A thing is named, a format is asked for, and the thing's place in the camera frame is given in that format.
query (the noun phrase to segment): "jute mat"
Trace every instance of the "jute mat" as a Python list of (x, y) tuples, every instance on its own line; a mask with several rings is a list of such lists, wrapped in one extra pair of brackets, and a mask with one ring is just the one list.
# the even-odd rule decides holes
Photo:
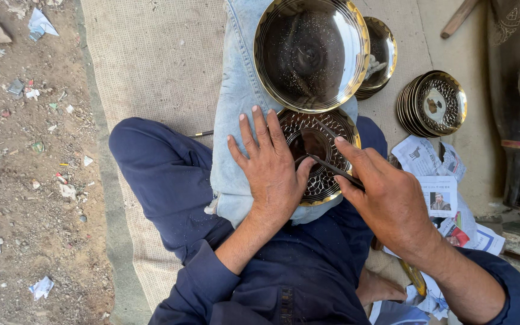
[[(164, 122), (184, 134), (213, 128), (222, 80), (226, 23), (222, 0), (81, 3), (110, 130), (134, 116)], [(359, 113), (378, 123), (392, 148), (407, 136), (395, 115), (398, 93), (432, 68), (418, 5), (416, 0), (354, 3), (364, 16), (384, 21), (398, 42), (398, 63), (390, 83), (359, 103)], [(202, 142), (212, 145), (210, 137)], [(121, 174), (119, 183), (134, 244), (134, 268), (153, 311), (169, 295), (181, 265), (163, 248), (159, 233), (143, 216)]]

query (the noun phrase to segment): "wooden stick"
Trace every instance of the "wooden stick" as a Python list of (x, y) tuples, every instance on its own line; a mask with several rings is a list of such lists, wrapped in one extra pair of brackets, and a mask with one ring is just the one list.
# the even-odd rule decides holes
[(449, 38), (452, 34), (454, 34), (457, 29), (463, 24), (465, 19), (469, 16), (469, 14), (473, 11), (475, 6), (479, 0), (465, 0), (462, 5), (460, 5), (457, 12), (452, 15), (451, 20), (449, 20), (448, 24), (445, 26), (443, 31), (441, 32), (442, 38)]

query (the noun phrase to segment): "sleeve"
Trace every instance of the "sleeve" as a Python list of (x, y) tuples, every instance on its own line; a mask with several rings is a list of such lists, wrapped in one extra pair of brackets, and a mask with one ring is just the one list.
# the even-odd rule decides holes
[(240, 281), (206, 240), (197, 241), (194, 247), (198, 253), (178, 272), (169, 298), (155, 309), (150, 325), (207, 324), (214, 304), (228, 299)]
[(511, 264), (481, 250), (457, 247), (459, 252), (489, 272), (507, 296), (501, 313), (487, 325), (520, 324), (520, 273)]

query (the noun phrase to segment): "dirt ground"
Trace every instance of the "dirt ground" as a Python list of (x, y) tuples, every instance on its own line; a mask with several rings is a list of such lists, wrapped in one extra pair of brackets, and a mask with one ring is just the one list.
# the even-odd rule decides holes
[[(75, 4), (46, 1), (53, 0), (0, 1), (0, 25), (13, 40), (0, 43), (0, 325), (109, 323), (114, 291)], [(33, 8), (60, 36), (29, 39)], [(4, 88), (15, 78), (26, 86), (33, 80), (38, 100), (13, 99)], [(45, 151), (37, 154), (39, 141)], [(96, 160), (84, 166), (84, 156)], [(62, 196), (58, 172), (76, 188), (75, 200)], [(28, 287), (45, 276), (55, 285), (34, 301)]]

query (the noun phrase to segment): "foot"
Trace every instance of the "foot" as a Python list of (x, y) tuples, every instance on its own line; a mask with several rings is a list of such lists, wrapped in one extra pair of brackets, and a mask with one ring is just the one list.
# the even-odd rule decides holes
[(363, 268), (359, 278), (357, 297), (361, 304), (366, 306), (381, 300), (406, 300), (407, 294), (400, 285)]

